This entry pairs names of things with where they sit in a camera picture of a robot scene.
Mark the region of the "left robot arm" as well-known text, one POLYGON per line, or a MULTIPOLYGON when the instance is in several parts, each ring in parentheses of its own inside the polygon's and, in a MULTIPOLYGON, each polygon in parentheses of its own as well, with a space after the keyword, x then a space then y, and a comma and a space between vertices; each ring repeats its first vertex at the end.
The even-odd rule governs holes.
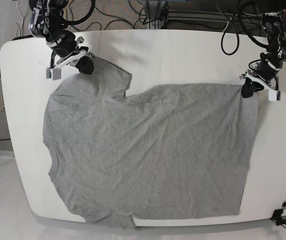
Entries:
POLYGON ((261 28, 266 33, 266 45, 253 37, 242 18, 239 17, 238 21, 252 42, 266 50, 266 53, 260 54, 259 59, 250 62, 248 70, 240 76, 245 80, 241 89, 242 97, 250 98, 254 93, 265 89, 268 91, 269 101, 279 101, 281 91, 278 73, 286 63, 286 10, 262 14, 261 28))

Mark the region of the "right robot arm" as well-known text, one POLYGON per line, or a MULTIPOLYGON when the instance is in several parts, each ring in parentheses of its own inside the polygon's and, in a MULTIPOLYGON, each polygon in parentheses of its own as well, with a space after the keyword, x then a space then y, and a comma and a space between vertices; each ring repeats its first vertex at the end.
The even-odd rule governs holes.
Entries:
POLYGON ((93 13, 95 1, 87 14, 80 20, 66 20, 63 17, 67 0, 31 0, 32 17, 29 30, 36 38, 45 38, 47 46, 52 50, 50 66, 46 68, 46 78, 61 79, 62 67, 70 65, 80 73, 90 75, 94 71, 93 53, 86 46, 79 46, 84 39, 76 37, 67 30, 68 26, 85 22, 93 13))

